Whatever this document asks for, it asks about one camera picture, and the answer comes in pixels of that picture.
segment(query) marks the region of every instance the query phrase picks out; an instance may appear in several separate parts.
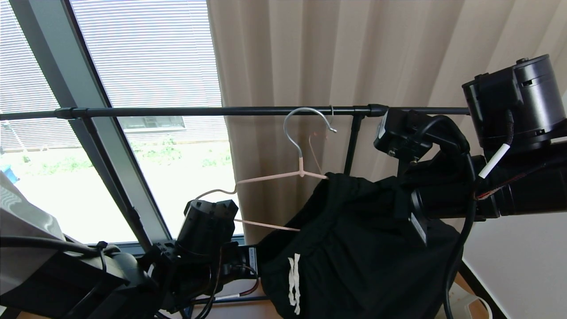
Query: window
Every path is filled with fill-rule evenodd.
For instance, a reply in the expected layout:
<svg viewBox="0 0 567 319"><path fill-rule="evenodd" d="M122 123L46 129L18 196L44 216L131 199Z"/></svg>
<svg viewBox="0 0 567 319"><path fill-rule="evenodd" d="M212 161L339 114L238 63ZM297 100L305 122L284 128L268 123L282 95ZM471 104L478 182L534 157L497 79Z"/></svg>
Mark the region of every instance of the window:
<svg viewBox="0 0 567 319"><path fill-rule="evenodd" d="M0 112L58 108L8 0L0 0L0 21ZM88 244L136 240L68 121L2 121L0 146L2 171L67 235Z"/></svg>
<svg viewBox="0 0 567 319"><path fill-rule="evenodd" d="M205 0L71 0L112 107L220 107ZM221 116L119 119L172 234L188 201L234 175ZM233 199L214 194L208 201ZM236 223L235 234L242 234Z"/></svg>
<svg viewBox="0 0 567 319"><path fill-rule="evenodd" d="M185 128L181 116L128 116L120 118L120 125L126 129L179 129Z"/></svg>

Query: hanger bar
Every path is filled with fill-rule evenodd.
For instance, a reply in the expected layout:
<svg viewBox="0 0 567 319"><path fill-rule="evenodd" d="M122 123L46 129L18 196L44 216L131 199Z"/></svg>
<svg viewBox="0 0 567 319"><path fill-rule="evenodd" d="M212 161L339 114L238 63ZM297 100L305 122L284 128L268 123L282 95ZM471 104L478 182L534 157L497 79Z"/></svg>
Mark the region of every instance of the hanger bar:
<svg viewBox="0 0 567 319"><path fill-rule="evenodd" d="M59 108L54 111L14 112L0 114L0 120L24 119L79 119L83 117L119 117L119 116L262 116L287 115L298 107L262 106L262 107L115 107L115 108ZM313 109L331 115L359 115L368 117L383 116L389 109L381 104L366 106L329 106ZM399 107L404 111L416 111L424 114L468 115L464 107ZM315 115L310 111L300 111L297 115Z"/></svg>

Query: drawstring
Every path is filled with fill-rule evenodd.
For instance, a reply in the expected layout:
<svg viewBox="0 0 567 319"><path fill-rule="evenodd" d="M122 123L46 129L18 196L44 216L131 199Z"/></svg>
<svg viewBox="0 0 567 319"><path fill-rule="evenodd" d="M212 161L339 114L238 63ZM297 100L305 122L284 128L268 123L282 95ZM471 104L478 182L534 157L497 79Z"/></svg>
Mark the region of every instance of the drawstring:
<svg viewBox="0 0 567 319"><path fill-rule="evenodd" d="M294 259L290 257L287 258L289 260L289 304L295 306L295 314L299 314L299 254L294 254Z"/></svg>

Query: curtain fold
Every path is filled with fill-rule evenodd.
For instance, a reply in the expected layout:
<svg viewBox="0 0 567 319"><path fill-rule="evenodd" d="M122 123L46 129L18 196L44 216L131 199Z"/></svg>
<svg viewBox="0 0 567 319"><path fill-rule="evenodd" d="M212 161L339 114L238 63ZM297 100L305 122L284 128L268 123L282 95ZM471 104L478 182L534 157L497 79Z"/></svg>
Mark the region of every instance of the curtain fold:
<svg viewBox="0 0 567 319"><path fill-rule="evenodd" d="M545 53L561 92L567 89L567 0L209 0L208 6L224 107L466 107L461 85L475 75ZM452 118L479 154L470 118ZM342 172L351 120L335 116L338 133L325 133L316 116L290 121L307 170L318 171L307 143L312 135L323 172ZM236 180L297 169L282 116L226 121ZM397 162L373 147L379 121L362 122L353 176L376 181L396 173ZM243 217L282 225L318 182L292 177L239 186ZM245 226L250 243L268 232Z"/></svg>

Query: pink hanger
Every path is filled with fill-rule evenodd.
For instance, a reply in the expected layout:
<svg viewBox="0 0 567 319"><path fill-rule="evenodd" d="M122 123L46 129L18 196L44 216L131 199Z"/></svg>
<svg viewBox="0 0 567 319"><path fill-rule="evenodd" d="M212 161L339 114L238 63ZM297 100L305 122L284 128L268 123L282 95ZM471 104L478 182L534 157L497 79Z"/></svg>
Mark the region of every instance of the pink hanger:
<svg viewBox="0 0 567 319"><path fill-rule="evenodd" d="M287 120L294 115L295 113L299 112L299 111L311 111L316 113L317 115L321 116L323 118L323 120L325 121L325 124L327 125L327 128L336 133L337 130L332 128L329 121L327 120L327 118L323 115L323 113L317 111L314 108L311 107L299 107L296 108L295 110L293 110L292 112L289 112L289 114L285 117L285 119L283 120L283 131L285 132L285 135L287 136L287 139L293 144L295 145L295 147L297 148L297 151L299 152L299 170L297 171L293 171L293 172L289 172L289 173L282 173L282 174L276 174L276 175L269 175L269 176L263 176L263 177L256 177L256 178L250 178L250 179L245 179L242 181L238 181L235 185L234 185L234 190L233 191L225 191L225 190L211 190L208 191L206 193L203 193L201 195L199 195L196 199L200 199L203 196L206 196L208 194L212 194L215 192L222 192L228 195L233 195L236 194L236 186L240 185L240 184L245 184L245 183L252 183L252 182L261 182L261 181L268 181L270 179L278 179L278 178L283 178L283 177L290 177L290 176L300 176L300 177L304 177L304 176L311 176L311 177L317 177L320 179L329 179L328 177L326 177L323 174L315 174L309 171L306 171L303 168L303 152L301 151L301 147L299 147L299 145L291 138L291 136L289 136L289 132L287 131ZM265 227L271 227L271 228L277 228L277 229L284 229L284 230L293 230L293 231L299 231L299 229L294 229L294 228L288 228L288 227L282 227L282 226L276 226L276 225L269 225L269 224L262 224L262 223L256 223L253 221L245 221L245 220L238 220L235 219L235 221L241 221L243 223L248 223L248 224L253 224L253 225L258 225L258 226L265 226Z"/></svg>

